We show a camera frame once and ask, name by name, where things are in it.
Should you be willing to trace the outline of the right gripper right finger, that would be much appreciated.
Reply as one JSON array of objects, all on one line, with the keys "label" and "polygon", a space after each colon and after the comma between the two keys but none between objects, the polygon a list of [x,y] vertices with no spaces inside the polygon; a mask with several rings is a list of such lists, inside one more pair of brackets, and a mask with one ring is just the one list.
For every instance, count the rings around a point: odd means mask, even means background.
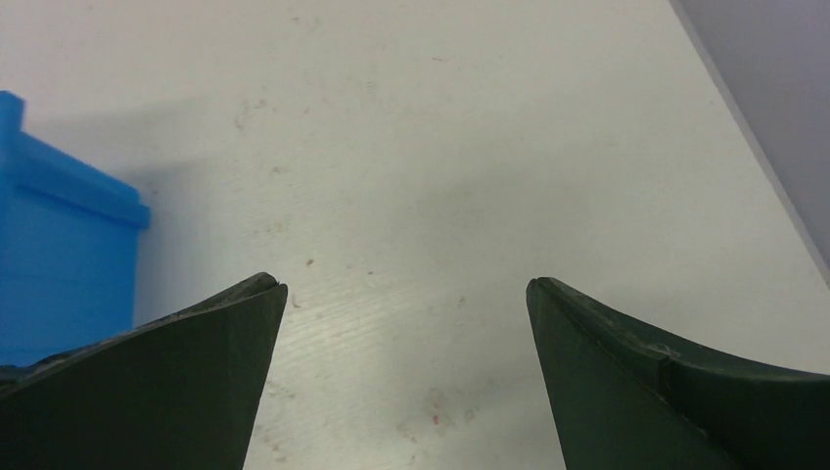
[{"label": "right gripper right finger", "polygon": [[829,379],[742,358],[547,277],[530,324],[570,469],[825,469]]}]

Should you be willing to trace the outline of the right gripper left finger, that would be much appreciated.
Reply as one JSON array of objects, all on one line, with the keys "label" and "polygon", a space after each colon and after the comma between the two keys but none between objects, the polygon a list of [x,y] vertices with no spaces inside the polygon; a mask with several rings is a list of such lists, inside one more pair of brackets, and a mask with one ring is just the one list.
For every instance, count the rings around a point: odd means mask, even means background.
[{"label": "right gripper left finger", "polygon": [[5,469],[240,469],[289,290],[260,272],[196,305],[1,369]]}]

